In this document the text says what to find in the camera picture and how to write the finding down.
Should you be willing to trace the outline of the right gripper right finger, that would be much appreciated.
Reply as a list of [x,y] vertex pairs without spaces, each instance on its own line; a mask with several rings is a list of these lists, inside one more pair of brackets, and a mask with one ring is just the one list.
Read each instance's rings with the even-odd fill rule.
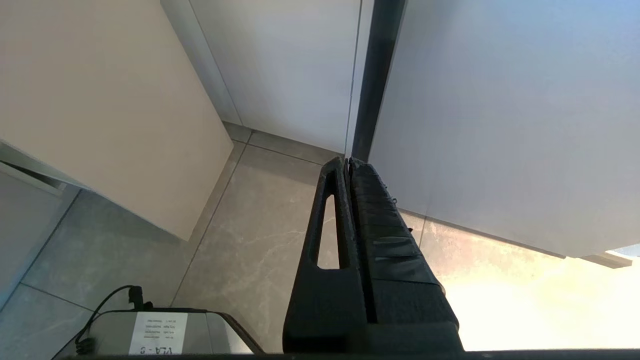
[[349,160],[368,323],[350,334],[360,352],[461,352],[459,321],[442,284],[374,167]]

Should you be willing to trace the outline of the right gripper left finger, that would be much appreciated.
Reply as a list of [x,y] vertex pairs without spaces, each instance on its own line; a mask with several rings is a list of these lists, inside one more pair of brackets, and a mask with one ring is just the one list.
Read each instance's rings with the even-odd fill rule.
[[[336,157],[322,166],[282,332],[286,353],[375,353],[371,288],[375,237],[357,185],[365,162]],[[333,198],[338,268],[318,264],[327,202]]]

